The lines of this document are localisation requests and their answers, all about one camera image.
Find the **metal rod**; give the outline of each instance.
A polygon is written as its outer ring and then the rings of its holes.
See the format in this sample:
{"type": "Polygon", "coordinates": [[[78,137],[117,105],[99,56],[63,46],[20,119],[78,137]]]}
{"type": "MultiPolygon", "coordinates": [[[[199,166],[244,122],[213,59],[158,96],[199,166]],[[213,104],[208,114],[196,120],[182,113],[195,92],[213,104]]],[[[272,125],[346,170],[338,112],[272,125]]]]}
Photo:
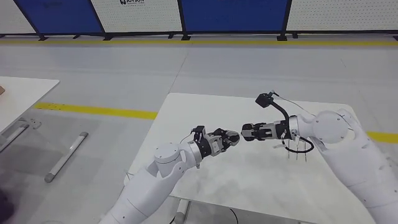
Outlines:
{"type": "Polygon", "coordinates": [[[69,152],[65,154],[61,159],[57,162],[57,164],[51,169],[51,171],[45,176],[44,181],[47,183],[50,183],[53,181],[54,177],[58,174],[58,172],[61,170],[61,168],[65,165],[65,163],[68,161],[70,156],[76,151],[76,149],[79,147],[81,142],[88,136],[88,133],[83,132],[80,133],[79,137],[76,139],[75,142],[73,142],[72,146],[69,148],[69,152]]]}
{"type": "Polygon", "coordinates": [[[0,152],[2,152],[11,142],[15,140],[23,131],[29,127],[28,124],[22,124],[16,131],[14,131],[8,138],[5,138],[6,142],[0,147],[0,152]]]}

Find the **yellow floor line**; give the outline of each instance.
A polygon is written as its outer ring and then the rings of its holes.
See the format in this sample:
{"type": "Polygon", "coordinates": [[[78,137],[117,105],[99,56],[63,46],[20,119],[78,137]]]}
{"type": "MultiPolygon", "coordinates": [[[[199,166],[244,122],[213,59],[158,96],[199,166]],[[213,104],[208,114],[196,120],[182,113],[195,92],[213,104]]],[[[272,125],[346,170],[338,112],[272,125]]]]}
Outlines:
{"type": "Polygon", "coordinates": [[[37,40],[0,40],[0,44],[199,44],[199,45],[296,45],[296,46],[398,46],[398,42],[391,41],[308,41],[308,40],[290,40],[279,42],[276,40],[46,40],[39,42],[37,40]]]}
{"type": "MultiPolygon", "coordinates": [[[[87,113],[87,114],[98,114],[107,116],[118,116],[125,118],[138,118],[138,119],[155,119],[157,112],[154,111],[139,111],[139,110],[127,110],[127,109],[115,109],[115,108],[102,108],[96,106],[76,106],[76,105],[64,105],[55,103],[40,102],[37,103],[34,108],[43,110],[54,110],[54,111],[70,111],[74,113],[87,113]]],[[[398,144],[398,134],[396,133],[377,133],[367,132],[369,137],[378,142],[388,142],[391,144],[398,144]]]]}
{"type": "Polygon", "coordinates": [[[74,113],[118,116],[126,118],[139,118],[139,119],[155,119],[157,115],[157,113],[154,111],[102,108],[95,106],[75,106],[75,105],[63,105],[63,104],[46,103],[46,102],[37,103],[34,106],[34,108],[44,109],[44,110],[55,110],[55,111],[71,111],[74,113]]]}
{"type": "Polygon", "coordinates": [[[398,134],[396,133],[377,133],[368,131],[369,137],[378,142],[389,142],[391,144],[398,144],[398,134]]]}

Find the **gray floor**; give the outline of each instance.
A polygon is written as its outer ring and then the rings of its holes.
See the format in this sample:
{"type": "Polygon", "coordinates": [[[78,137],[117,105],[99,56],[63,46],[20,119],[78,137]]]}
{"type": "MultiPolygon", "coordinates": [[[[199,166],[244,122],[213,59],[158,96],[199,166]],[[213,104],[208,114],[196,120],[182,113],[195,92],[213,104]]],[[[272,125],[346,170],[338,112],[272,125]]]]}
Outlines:
{"type": "MultiPolygon", "coordinates": [[[[367,131],[396,133],[398,48],[214,45],[2,45],[0,75],[54,78],[44,101],[158,111],[169,92],[346,103],[367,131]]],[[[97,223],[117,199],[152,121],[32,110],[42,120],[0,156],[0,188],[18,207],[9,223],[97,223]],[[81,131],[89,138],[46,184],[81,131]]],[[[379,144],[393,159],[398,146],[379,144]]],[[[176,202],[147,223],[168,223],[176,202]]],[[[291,223],[237,211],[240,223],[291,223]]],[[[187,223],[234,223],[227,208],[193,204],[187,223]]]]}

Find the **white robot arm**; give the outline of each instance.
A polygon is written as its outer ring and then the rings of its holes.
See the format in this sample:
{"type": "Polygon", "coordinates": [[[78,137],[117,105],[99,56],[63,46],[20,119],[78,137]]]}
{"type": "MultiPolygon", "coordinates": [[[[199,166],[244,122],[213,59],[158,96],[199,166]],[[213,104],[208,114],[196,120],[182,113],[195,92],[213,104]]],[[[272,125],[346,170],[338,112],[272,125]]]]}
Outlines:
{"type": "Polygon", "coordinates": [[[199,168],[205,157],[217,156],[239,142],[238,133],[220,128],[207,134],[204,126],[197,126],[192,133],[194,139],[190,142],[158,147],[153,160],[132,177],[100,223],[143,222],[163,204],[187,169],[199,168]]]}
{"type": "Polygon", "coordinates": [[[242,135],[247,141],[254,139],[297,139],[310,143],[306,153],[314,145],[337,178],[363,203],[377,224],[398,223],[398,180],[389,161],[363,131],[360,124],[346,110],[322,111],[312,119],[301,115],[288,116],[273,102],[273,91],[261,94],[256,102],[262,107],[272,105],[285,116],[285,120],[273,124],[245,124],[242,135]],[[325,146],[342,141],[349,128],[355,133],[352,141],[338,147],[325,146]]]}

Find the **metal bar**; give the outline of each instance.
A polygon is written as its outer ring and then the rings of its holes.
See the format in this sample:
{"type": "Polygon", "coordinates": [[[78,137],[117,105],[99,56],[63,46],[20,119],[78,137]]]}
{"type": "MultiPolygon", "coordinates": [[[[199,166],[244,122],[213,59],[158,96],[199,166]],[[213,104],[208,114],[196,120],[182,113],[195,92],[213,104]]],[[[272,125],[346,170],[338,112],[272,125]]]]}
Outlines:
{"type": "Polygon", "coordinates": [[[75,142],[73,142],[72,146],[69,148],[69,152],[65,154],[61,159],[57,162],[57,164],[51,169],[51,171],[45,176],[44,181],[50,183],[54,180],[54,177],[58,174],[61,168],[65,165],[65,163],[69,160],[70,156],[76,151],[81,142],[88,136],[88,133],[82,132],[78,136],[75,142]]]}
{"type": "Polygon", "coordinates": [[[175,224],[184,224],[187,219],[187,213],[190,206],[190,201],[180,199],[180,203],[178,205],[177,213],[174,217],[175,224]]]}
{"type": "Polygon", "coordinates": [[[292,2],[293,0],[287,0],[286,2],[286,8],[285,8],[285,17],[284,17],[284,22],[282,25],[282,30],[279,36],[277,36],[278,41],[287,41],[286,38],[286,29],[287,29],[287,23],[289,21],[289,15],[290,15],[290,8],[292,7],[292,2]]]}
{"type": "Polygon", "coordinates": [[[15,140],[23,131],[29,127],[28,124],[22,124],[18,129],[16,129],[8,138],[2,136],[6,142],[0,147],[0,152],[2,152],[11,142],[15,140]]]}

